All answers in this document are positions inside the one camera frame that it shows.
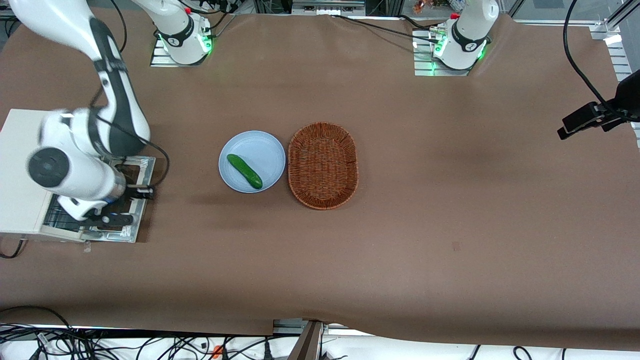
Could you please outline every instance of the wicker basket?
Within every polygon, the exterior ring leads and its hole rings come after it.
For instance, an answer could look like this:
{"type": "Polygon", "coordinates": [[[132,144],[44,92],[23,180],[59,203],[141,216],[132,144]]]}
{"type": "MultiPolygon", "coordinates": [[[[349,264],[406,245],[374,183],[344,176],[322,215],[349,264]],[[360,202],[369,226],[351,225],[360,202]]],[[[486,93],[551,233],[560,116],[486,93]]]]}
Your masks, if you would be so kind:
{"type": "Polygon", "coordinates": [[[300,129],[289,144],[289,187],[304,205],[335,209],[358,187],[353,138],[342,127],[315,122],[300,129]]]}

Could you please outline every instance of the light blue plate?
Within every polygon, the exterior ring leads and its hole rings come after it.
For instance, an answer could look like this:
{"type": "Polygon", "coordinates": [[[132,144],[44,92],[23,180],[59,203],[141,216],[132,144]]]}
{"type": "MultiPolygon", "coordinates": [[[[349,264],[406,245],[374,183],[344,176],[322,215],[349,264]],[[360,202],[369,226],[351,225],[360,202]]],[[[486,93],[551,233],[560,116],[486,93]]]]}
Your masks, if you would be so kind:
{"type": "Polygon", "coordinates": [[[235,135],[220,152],[218,170],[222,180],[235,191],[241,193],[257,193],[272,187],[284,171],[286,156],[282,144],[273,135],[264,131],[252,130],[235,135]],[[262,188],[254,189],[249,182],[234,168],[228,154],[238,155],[262,179],[262,188]]]}

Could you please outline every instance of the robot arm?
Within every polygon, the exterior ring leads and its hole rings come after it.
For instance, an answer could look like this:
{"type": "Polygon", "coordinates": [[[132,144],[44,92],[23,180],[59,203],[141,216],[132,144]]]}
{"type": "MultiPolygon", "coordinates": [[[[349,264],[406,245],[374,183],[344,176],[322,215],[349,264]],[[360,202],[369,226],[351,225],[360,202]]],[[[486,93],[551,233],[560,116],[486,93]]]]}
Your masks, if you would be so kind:
{"type": "Polygon", "coordinates": [[[499,12],[495,0],[467,0],[458,19],[438,25],[440,33],[436,38],[440,43],[435,46],[433,56],[452,69],[471,68],[482,54],[499,12]]]}
{"type": "Polygon", "coordinates": [[[150,131],[109,28],[84,0],[10,0],[18,19],[40,36],[73,47],[93,61],[108,105],[73,112],[71,130],[77,147],[92,156],[127,156],[145,144],[97,117],[149,140],[150,131]]]}
{"type": "Polygon", "coordinates": [[[28,161],[31,178],[60,195],[58,202],[76,220],[86,220],[122,196],[126,187],[122,173],[99,158],[139,153],[145,142],[138,137],[149,140],[149,126],[113,35],[84,0],[10,4],[35,33],[87,55],[107,96],[104,107],[52,111],[40,126],[40,148],[28,161]]]}
{"type": "Polygon", "coordinates": [[[153,20],[164,48],[180,64],[198,65],[213,48],[209,20],[178,0],[132,0],[153,20]]]}

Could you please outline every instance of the cable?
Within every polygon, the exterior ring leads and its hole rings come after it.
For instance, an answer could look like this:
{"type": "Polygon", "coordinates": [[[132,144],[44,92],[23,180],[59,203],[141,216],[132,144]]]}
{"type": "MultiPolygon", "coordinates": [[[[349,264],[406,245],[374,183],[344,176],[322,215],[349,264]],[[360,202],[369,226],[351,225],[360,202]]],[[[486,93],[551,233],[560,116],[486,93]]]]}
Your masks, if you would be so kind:
{"type": "Polygon", "coordinates": [[[132,138],[138,139],[138,141],[140,141],[141,143],[144,143],[145,145],[149,145],[151,147],[153,147],[155,150],[158,150],[160,153],[162,153],[162,155],[164,156],[165,160],[166,160],[166,166],[164,168],[164,172],[162,174],[162,176],[160,177],[160,179],[158,181],[156,181],[154,184],[149,185],[149,188],[155,188],[158,185],[160,185],[164,179],[166,179],[167,174],[169,173],[169,166],[171,165],[171,160],[169,159],[169,154],[166,153],[166,151],[164,151],[163,148],[161,148],[160,146],[154,144],[153,142],[144,139],[140,136],[138,136],[137,134],[134,134],[132,132],[130,132],[129,130],[124,129],[122,126],[118,125],[118,124],[114,124],[112,122],[108,122],[107,120],[104,120],[102,117],[100,117],[100,115],[98,115],[97,113],[95,114],[96,119],[102,121],[105,124],[108,124],[111,127],[115,127],[116,129],[120,130],[121,132],[131,136],[132,138]]]}
{"type": "Polygon", "coordinates": [[[566,55],[567,60],[569,60],[569,63],[571,64],[571,66],[573,67],[575,72],[582,78],[582,80],[587,85],[589,90],[591,90],[591,92],[593,92],[593,95],[595,95],[596,98],[598,98],[598,101],[600,101],[602,106],[604,106],[604,108],[607,111],[609,111],[615,117],[619,117],[619,118],[621,118],[621,119],[623,119],[625,121],[631,121],[631,122],[639,121],[638,119],[632,119],[632,118],[627,117],[624,114],[621,114],[618,111],[614,110],[614,108],[602,97],[602,95],[600,95],[600,92],[598,92],[598,90],[595,88],[595,86],[593,86],[593,84],[590,82],[590,80],[587,78],[587,76],[582,72],[582,70],[580,70],[578,65],[573,60],[573,56],[571,56],[571,52],[569,51],[569,40],[568,40],[568,35],[567,34],[568,34],[568,28],[569,28],[569,19],[571,18],[571,13],[573,12],[573,8],[575,7],[575,4],[577,3],[577,1],[578,0],[573,0],[571,2],[571,5],[569,6],[569,9],[566,12],[566,18],[564,19],[564,26],[563,26],[563,30],[562,30],[564,54],[566,55]]]}
{"type": "Polygon", "coordinates": [[[90,108],[95,106],[95,103],[98,102],[98,99],[100,98],[100,95],[102,95],[103,91],[104,91],[104,89],[102,88],[102,86],[100,86],[98,91],[95,92],[95,95],[93,95],[93,97],[91,98],[91,101],[89,102],[89,107],[90,108]]]}
{"type": "Polygon", "coordinates": [[[11,34],[9,34],[9,28],[7,28],[7,25],[9,25],[10,21],[12,22],[12,25],[13,25],[16,21],[18,21],[18,18],[11,17],[9,19],[5,19],[4,20],[4,33],[6,34],[7,38],[9,38],[9,36],[11,35],[11,34]]]}
{"type": "Polygon", "coordinates": [[[418,24],[417,22],[415,22],[412,18],[410,18],[407,15],[400,14],[400,15],[398,15],[398,17],[400,19],[404,19],[404,20],[407,20],[408,22],[411,22],[411,25],[415,26],[416,28],[418,28],[420,30],[429,30],[431,28],[431,25],[423,26],[423,25],[418,24]]]}
{"type": "Polygon", "coordinates": [[[520,356],[518,356],[518,350],[524,351],[524,353],[527,354],[528,360],[533,360],[531,358],[531,354],[524,347],[514,347],[513,348],[513,357],[515,357],[518,360],[525,360],[525,359],[522,359],[520,356]]]}
{"type": "Polygon", "coordinates": [[[14,25],[16,25],[16,24],[18,24],[19,22],[20,22],[20,21],[14,21],[14,22],[12,22],[12,23],[11,23],[11,26],[9,26],[9,35],[8,35],[7,37],[10,37],[10,36],[13,34],[13,33],[12,33],[12,31],[13,31],[13,26],[14,26],[14,25]]]}
{"type": "Polygon", "coordinates": [[[122,21],[122,30],[124,32],[124,39],[122,39],[122,45],[120,46],[120,52],[122,52],[127,46],[127,37],[129,36],[129,34],[127,33],[127,23],[124,21],[124,16],[122,16],[122,12],[120,11],[120,8],[118,7],[118,4],[116,4],[115,0],[111,0],[111,4],[113,4],[113,7],[116,8],[118,16],[120,16],[120,21],[122,21]]]}
{"type": "Polygon", "coordinates": [[[382,5],[382,2],[384,2],[384,0],[380,0],[380,2],[376,5],[376,7],[374,7],[368,14],[367,16],[371,15],[372,13],[374,13],[376,11],[376,9],[382,5]]]}
{"type": "Polygon", "coordinates": [[[15,248],[15,251],[11,255],[4,255],[2,252],[0,252],[0,258],[3,258],[3,259],[15,259],[20,254],[20,250],[22,250],[22,246],[24,245],[24,243],[26,241],[27,240],[25,240],[25,239],[20,239],[20,241],[18,241],[18,246],[15,248]]]}
{"type": "Polygon", "coordinates": [[[284,337],[285,337],[285,336],[271,336],[271,337],[268,337],[268,338],[264,338],[263,340],[256,341],[255,343],[253,343],[253,344],[251,344],[251,345],[248,345],[248,346],[247,346],[247,347],[245,347],[244,349],[239,350],[239,351],[238,351],[238,352],[236,352],[235,354],[233,354],[233,355],[229,356],[229,360],[231,360],[231,359],[233,359],[234,357],[236,357],[236,356],[238,356],[238,355],[242,354],[244,351],[246,351],[246,350],[248,350],[248,349],[250,349],[250,348],[254,347],[255,345],[260,345],[261,343],[263,343],[263,342],[265,342],[265,341],[269,341],[269,340],[273,340],[273,339],[278,339],[278,338],[284,338],[284,337]]]}
{"type": "Polygon", "coordinates": [[[224,20],[225,16],[227,16],[227,15],[228,15],[228,13],[222,14],[222,17],[220,17],[220,20],[218,20],[218,22],[215,25],[207,28],[207,30],[213,30],[213,29],[217,28],[218,25],[220,25],[222,23],[222,20],[224,20]]]}
{"type": "Polygon", "coordinates": [[[342,16],[342,15],[332,15],[333,17],[339,17],[340,19],[344,19],[344,20],[348,20],[348,21],[352,21],[361,25],[366,25],[375,29],[380,29],[380,30],[384,30],[384,31],[388,31],[390,33],[394,33],[394,34],[398,34],[398,35],[402,35],[404,37],[408,37],[408,38],[416,38],[416,39],[420,39],[420,40],[425,40],[427,42],[431,42],[434,44],[437,44],[438,41],[436,39],[432,39],[432,38],[426,38],[426,37],[417,37],[415,35],[411,35],[411,34],[407,34],[407,33],[403,33],[401,31],[396,31],[396,30],[392,30],[392,29],[387,29],[387,28],[383,28],[382,26],[378,26],[378,25],[374,25],[374,24],[369,24],[367,22],[364,21],[360,21],[360,20],[356,20],[356,19],[352,19],[350,17],[346,17],[346,16],[342,16]]]}
{"type": "Polygon", "coordinates": [[[151,340],[153,340],[153,339],[148,339],[147,341],[142,343],[142,345],[140,346],[140,349],[138,350],[138,353],[136,354],[136,360],[139,360],[140,354],[142,353],[142,348],[144,348],[145,346],[151,344],[151,340]]]}
{"type": "Polygon", "coordinates": [[[34,310],[47,311],[48,313],[52,313],[53,315],[55,315],[56,318],[58,318],[63,324],[65,324],[65,326],[68,329],[73,329],[73,327],[71,327],[71,325],[69,325],[69,322],[67,321],[67,319],[62,317],[62,315],[58,314],[55,310],[49,309],[48,307],[44,307],[44,306],[37,306],[37,305],[12,306],[12,307],[7,307],[6,309],[0,310],[0,314],[1,313],[6,313],[7,311],[23,310],[23,309],[34,309],[34,310]]]}
{"type": "MultiPolygon", "coordinates": [[[[18,309],[22,307],[13,307],[2,311],[9,311],[12,309],[18,309]]],[[[108,347],[100,344],[101,339],[89,340],[88,336],[93,330],[87,329],[45,329],[40,327],[33,327],[30,325],[0,323],[2,327],[8,327],[8,329],[0,330],[0,344],[6,341],[16,340],[21,336],[28,334],[35,335],[35,339],[38,343],[38,348],[31,356],[30,359],[37,360],[40,354],[44,354],[46,358],[51,356],[71,356],[71,359],[77,360],[94,360],[98,357],[105,360],[120,360],[118,354],[114,351],[118,349],[141,349],[151,343],[158,342],[163,338],[152,338],[144,342],[139,347],[108,347]]]]}
{"type": "Polygon", "coordinates": [[[212,14],[212,13],[224,12],[222,10],[213,10],[212,12],[206,12],[206,11],[203,11],[203,10],[192,8],[190,5],[185,3],[183,0],[178,0],[178,1],[180,1],[180,3],[183,4],[184,6],[188,7],[189,9],[191,9],[192,12],[199,13],[199,14],[207,15],[207,14],[212,14]]]}
{"type": "Polygon", "coordinates": [[[471,353],[471,357],[469,358],[469,360],[474,360],[476,358],[476,355],[478,355],[478,351],[480,350],[480,346],[481,345],[476,345],[476,348],[474,349],[473,353],[471,353]]]}

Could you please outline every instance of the brown table cover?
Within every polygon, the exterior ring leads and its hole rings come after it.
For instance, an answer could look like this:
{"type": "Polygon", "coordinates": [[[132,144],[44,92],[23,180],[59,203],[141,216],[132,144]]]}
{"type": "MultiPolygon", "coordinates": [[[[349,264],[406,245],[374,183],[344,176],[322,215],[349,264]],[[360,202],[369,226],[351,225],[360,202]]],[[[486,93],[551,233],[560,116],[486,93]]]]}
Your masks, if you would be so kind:
{"type": "MultiPolygon", "coordinates": [[[[116,13],[95,13],[121,41],[116,13]]],[[[302,316],[407,340],[640,349],[638,149],[628,125],[558,139],[593,100],[560,27],[502,17],[471,76],[428,78],[410,39],[327,16],[242,15],[202,66],[151,68],[150,19],[125,18],[124,59],[171,172],[138,243],[31,242],[0,261],[3,307],[78,325],[265,334],[302,316]],[[306,208],[285,177],[255,195],[221,180],[234,135],[287,146],[316,121],[356,142],[360,184],[341,208],[306,208]]],[[[611,97],[605,44],[587,28],[570,42],[611,97]]],[[[2,119],[86,106],[99,85],[84,55],[24,26],[0,83],[2,119]]]]}

